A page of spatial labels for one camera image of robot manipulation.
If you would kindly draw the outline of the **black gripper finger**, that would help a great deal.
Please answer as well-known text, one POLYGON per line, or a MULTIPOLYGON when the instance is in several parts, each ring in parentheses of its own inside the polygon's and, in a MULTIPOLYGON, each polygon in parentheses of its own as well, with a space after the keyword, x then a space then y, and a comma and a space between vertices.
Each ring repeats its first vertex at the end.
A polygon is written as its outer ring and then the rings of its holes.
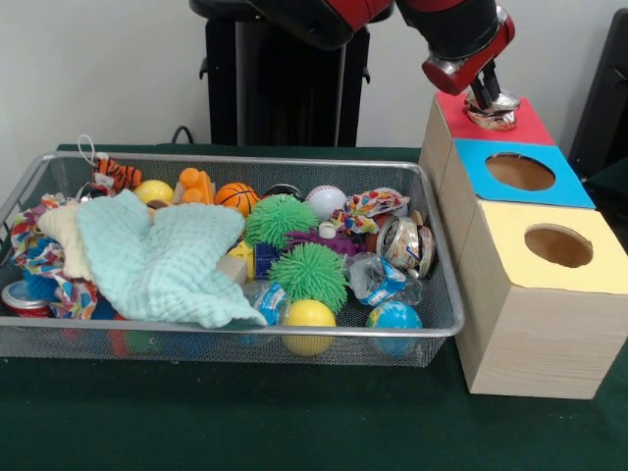
POLYGON ((470 87, 473 96, 477 102, 476 107, 489 107, 490 106, 490 93, 486 86, 480 79, 480 76, 474 77, 470 83, 470 87))
POLYGON ((501 90, 497 80, 496 63, 490 61, 483 69, 485 101, 487 104, 493 104, 499 99, 501 90))

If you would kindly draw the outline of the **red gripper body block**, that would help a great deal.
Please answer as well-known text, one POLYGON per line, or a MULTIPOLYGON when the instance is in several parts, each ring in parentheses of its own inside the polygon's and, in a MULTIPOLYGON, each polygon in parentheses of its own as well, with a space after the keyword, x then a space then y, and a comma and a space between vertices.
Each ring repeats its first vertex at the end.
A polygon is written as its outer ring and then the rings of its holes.
POLYGON ((495 60, 509 45, 515 35, 512 18, 502 7, 496 7, 497 30, 485 44, 462 58, 446 59, 430 51, 422 69, 430 82, 439 90, 455 95, 470 85, 474 77, 484 82, 483 69, 495 60))

